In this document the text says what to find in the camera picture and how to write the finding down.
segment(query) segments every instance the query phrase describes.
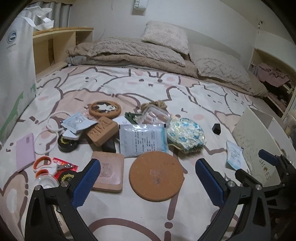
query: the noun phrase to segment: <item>pink card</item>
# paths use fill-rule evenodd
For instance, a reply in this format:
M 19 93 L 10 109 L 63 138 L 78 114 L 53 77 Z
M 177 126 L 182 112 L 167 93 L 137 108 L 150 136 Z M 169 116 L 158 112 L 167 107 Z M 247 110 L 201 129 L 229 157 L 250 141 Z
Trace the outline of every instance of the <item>pink card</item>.
M 16 161 L 17 171 L 20 172 L 36 160 L 35 148 L 34 148 L 34 136 L 33 133 L 28 134 L 22 139 L 17 141 L 16 144 Z

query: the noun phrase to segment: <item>white shopping bag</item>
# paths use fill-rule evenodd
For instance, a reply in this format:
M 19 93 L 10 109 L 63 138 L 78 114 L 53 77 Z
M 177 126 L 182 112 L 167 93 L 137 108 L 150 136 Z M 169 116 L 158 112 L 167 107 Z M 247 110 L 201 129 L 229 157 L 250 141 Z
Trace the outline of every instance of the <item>white shopping bag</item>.
M 9 137 L 17 119 L 35 98 L 33 28 L 53 28 L 54 21 L 44 17 L 51 8 L 25 8 L 0 41 L 0 144 Z M 36 26 L 35 17 L 43 23 Z

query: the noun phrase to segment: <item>blue gripper pad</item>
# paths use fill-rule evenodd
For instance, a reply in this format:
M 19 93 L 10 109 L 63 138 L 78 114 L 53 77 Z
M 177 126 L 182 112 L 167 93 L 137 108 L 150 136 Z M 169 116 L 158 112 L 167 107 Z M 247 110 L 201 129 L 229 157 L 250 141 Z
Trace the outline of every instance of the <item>blue gripper pad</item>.
M 224 205 L 223 190 L 201 160 L 196 161 L 195 172 L 212 203 L 215 206 L 222 207 Z
M 273 165 L 273 166 L 277 166 L 279 164 L 279 160 L 277 157 L 275 157 L 274 155 L 270 154 L 269 152 L 267 152 L 266 150 L 261 149 L 258 152 L 258 156 L 267 161 L 269 164 Z
M 79 184 L 73 191 L 72 194 L 72 205 L 76 209 L 84 204 L 89 192 L 91 191 L 94 183 L 101 172 L 101 165 L 98 160 L 91 165 L 86 174 L 83 176 Z

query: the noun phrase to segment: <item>small black cube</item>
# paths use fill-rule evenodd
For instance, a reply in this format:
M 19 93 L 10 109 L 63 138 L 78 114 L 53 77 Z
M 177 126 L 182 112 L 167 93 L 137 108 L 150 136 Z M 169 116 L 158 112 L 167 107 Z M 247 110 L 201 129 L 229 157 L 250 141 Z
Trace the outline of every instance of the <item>small black cube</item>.
M 220 135 L 221 133 L 221 126 L 220 124 L 215 124 L 212 128 L 213 132 L 217 135 Z

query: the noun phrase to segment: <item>sealed packet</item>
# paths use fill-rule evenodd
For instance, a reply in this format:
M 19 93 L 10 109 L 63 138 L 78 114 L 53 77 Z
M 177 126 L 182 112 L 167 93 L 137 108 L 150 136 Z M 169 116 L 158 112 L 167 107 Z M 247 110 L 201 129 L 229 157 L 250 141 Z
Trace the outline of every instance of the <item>sealed packet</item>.
M 121 125 L 119 138 L 120 153 L 124 157 L 137 157 L 149 151 L 168 152 L 164 124 Z

